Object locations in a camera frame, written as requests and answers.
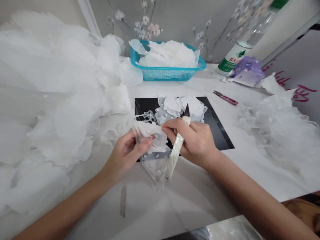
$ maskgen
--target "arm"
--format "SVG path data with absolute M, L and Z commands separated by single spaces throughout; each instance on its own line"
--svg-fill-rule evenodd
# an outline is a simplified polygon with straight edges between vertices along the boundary
M 181 118 L 167 121 L 162 130 L 174 142 L 176 134 L 172 128 L 177 129 L 186 143 L 180 154 L 216 178 L 266 239 L 318 239 L 304 223 L 215 147 L 209 125 L 191 122 L 188 126 Z
M 119 138 L 107 163 L 95 177 L 13 239 L 64 239 L 95 201 L 120 182 L 152 145 L 151 140 L 134 143 L 134 131 Z

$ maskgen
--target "hand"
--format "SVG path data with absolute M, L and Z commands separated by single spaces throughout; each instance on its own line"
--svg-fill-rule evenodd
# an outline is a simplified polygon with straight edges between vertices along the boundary
M 207 169 L 218 158 L 220 151 L 214 144 L 208 124 L 190 122 L 188 126 L 182 118 L 176 118 L 165 122 L 161 127 L 172 144 L 177 136 L 175 132 L 180 133 L 184 138 L 180 154 L 190 162 Z
M 120 137 L 99 176 L 105 179 L 110 187 L 119 183 L 124 175 L 136 163 L 142 154 L 152 146 L 152 140 L 146 140 L 140 144 L 135 144 L 135 131 L 130 130 Z

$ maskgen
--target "water bottle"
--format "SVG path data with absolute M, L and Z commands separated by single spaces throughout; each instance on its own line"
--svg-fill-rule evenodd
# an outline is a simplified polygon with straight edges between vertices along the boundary
M 257 24 L 249 27 L 246 32 L 239 36 L 236 44 L 214 71 L 213 75 L 215 77 L 221 79 L 229 74 L 233 67 L 259 42 L 271 25 L 275 15 L 288 1 L 274 0 L 267 11 L 259 17 Z

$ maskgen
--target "purple package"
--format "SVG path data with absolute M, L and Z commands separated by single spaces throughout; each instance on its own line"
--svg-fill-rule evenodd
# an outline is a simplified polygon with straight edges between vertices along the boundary
M 233 81 L 248 87 L 254 87 L 266 77 L 261 68 L 261 61 L 257 60 L 255 57 L 245 56 L 241 62 L 233 68 L 235 71 L 232 76 L 234 78 Z

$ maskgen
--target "blue plastic basket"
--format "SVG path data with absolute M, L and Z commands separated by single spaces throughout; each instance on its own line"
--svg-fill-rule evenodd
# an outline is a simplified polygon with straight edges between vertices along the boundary
M 142 45 L 147 51 L 150 51 L 148 47 L 149 41 L 140 40 Z M 195 51 L 195 49 L 185 44 L 188 48 Z M 142 70 L 144 81 L 188 81 L 197 72 L 206 68 L 207 64 L 202 57 L 199 57 L 198 67 L 196 68 L 171 68 L 171 67 L 144 67 L 136 64 L 139 62 L 141 55 L 138 54 L 131 47 L 131 63 Z

